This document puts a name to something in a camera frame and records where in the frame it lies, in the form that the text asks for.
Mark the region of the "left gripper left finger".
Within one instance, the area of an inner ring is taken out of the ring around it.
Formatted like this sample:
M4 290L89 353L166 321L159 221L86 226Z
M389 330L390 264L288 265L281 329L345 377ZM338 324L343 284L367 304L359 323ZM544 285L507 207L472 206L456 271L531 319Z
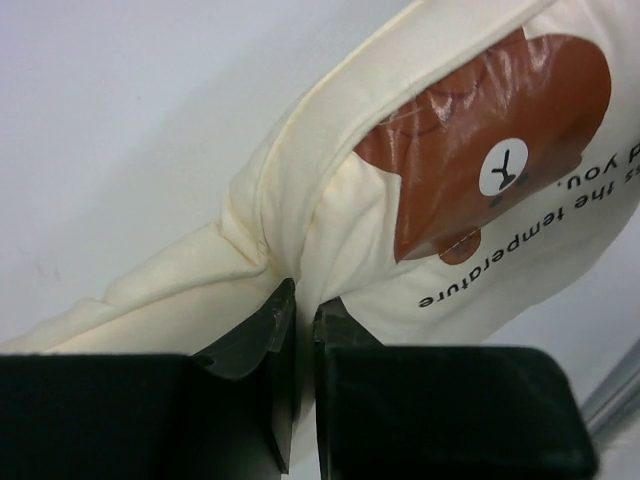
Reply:
M294 410L294 284L198 353L5 355L5 479L278 479Z

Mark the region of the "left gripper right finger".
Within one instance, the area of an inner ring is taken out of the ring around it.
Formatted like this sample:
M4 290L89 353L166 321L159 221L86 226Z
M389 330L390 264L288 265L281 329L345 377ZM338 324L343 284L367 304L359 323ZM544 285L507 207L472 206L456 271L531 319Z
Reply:
M314 323L325 479L592 479L569 380L528 347L386 346L340 299Z

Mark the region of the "cream pillow with bear print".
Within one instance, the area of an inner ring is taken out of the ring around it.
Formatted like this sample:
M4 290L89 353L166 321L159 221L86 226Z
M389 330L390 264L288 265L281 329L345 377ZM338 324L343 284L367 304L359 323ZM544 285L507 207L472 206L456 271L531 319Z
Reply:
M5 353L193 353L285 279L385 343L476 342L639 203L635 1L417 1L319 81L220 217Z

